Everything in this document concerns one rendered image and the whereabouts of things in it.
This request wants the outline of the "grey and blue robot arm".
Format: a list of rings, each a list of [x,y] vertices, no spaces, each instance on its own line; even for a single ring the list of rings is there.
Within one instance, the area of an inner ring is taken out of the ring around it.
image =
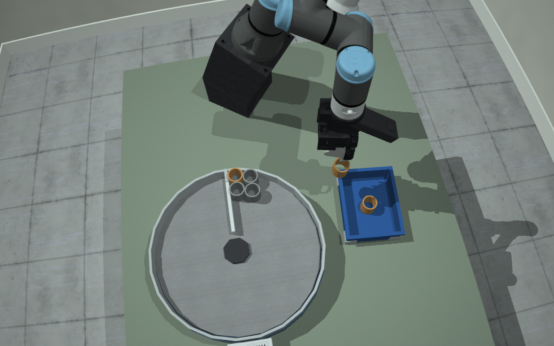
[[[250,11],[234,23],[231,40],[237,52],[252,61],[276,57],[284,31],[336,50],[330,106],[338,118],[353,120],[364,110],[376,68],[373,22],[359,12],[359,1],[254,0]],[[398,139],[396,121],[367,107],[363,119],[350,126],[389,143]]]

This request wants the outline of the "blue rectangular crate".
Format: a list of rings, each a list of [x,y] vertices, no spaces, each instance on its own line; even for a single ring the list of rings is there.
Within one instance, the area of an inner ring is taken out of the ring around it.
[[[336,177],[336,184],[344,244],[399,240],[405,235],[392,166],[349,169],[345,177]],[[368,195],[377,199],[377,207],[373,213],[364,214],[361,203]]]

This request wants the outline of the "bronze bushing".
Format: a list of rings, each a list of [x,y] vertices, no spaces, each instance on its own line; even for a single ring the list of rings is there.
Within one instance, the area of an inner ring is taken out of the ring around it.
[[[364,205],[364,202],[369,202],[373,205],[373,208],[367,208],[365,205]],[[373,213],[373,211],[375,210],[377,206],[377,199],[374,198],[373,196],[366,196],[362,203],[361,203],[361,211],[364,213],[364,214],[371,214]]]
[[[339,171],[338,169],[336,169],[335,165],[338,165],[338,164],[343,165],[345,167],[346,171]],[[350,168],[350,162],[349,161],[341,162],[340,158],[338,158],[334,161],[334,164],[333,164],[333,167],[332,167],[332,174],[335,177],[345,177],[345,175],[347,174],[349,168]]]
[[[241,177],[238,180],[231,180],[231,178],[234,175],[240,175]],[[229,179],[229,184],[231,184],[232,182],[236,182],[236,181],[242,182],[244,184],[243,173],[240,169],[237,169],[237,168],[230,169],[229,172],[227,173],[227,176],[228,176],[228,179]]]

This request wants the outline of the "grey metal sleeve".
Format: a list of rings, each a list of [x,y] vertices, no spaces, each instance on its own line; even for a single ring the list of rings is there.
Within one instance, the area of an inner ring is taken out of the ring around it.
[[[255,196],[248,195],[248,192],[250,192],[251,190],[257,190],[258,194],[255,195]],[[261,198],[261,191],[260,191],[259,185],[255,182],[249,183],[245,187],[245,194],[246,194],[246,198],[249,202],[253,202],[253,203],[258,202]]]
[[[247,177],[250,177],[250,176],[254,176],[256,177],[255,180],[251,181],[251,182],[255,182],[258,184],[258,173],[257,171],[255,171],[254,169],[247,169],[244,173],[243,173],[243,180],[244,180],[244,183],[245,183],[245,186],[248,185],[249,183],[251,183],[250,181],[247,181]]]
[[[234,195],[232,194],[234,190],[236,189],[242,189],[243,191],[240,193],[240,195]],[[229,185],[229,193],[234,201],[242,201],[245,200],[245,185],[243,185],[242,182],[232,182],[231,185]]]

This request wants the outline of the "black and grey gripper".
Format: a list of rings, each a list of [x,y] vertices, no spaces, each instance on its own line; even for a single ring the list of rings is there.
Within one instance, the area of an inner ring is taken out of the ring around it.
[[[327,150],[325,156],[340,158],[341,162],[352,160],[358,144],[358,133],[350,125],[359,123],[366,112],[366,105],[359,118],[344,120],[338,118],[331,109],[331,100],[320,98],[318,107],[318,146],[317,150]],[[319,110],[320,109],[320,110]],[[327,126],[326,126],[327,125]]]

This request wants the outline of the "grey round turntable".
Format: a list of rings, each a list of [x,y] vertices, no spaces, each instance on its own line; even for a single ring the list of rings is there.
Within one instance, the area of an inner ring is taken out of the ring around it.
[[[254,169],[260,200],[234,201],[229,170],[197,177],[163,208],[150,274],[170,314],[191,331],[227,346],[273,346],[271,336],[317,295],[325,237],[311,203],[289,182]]]

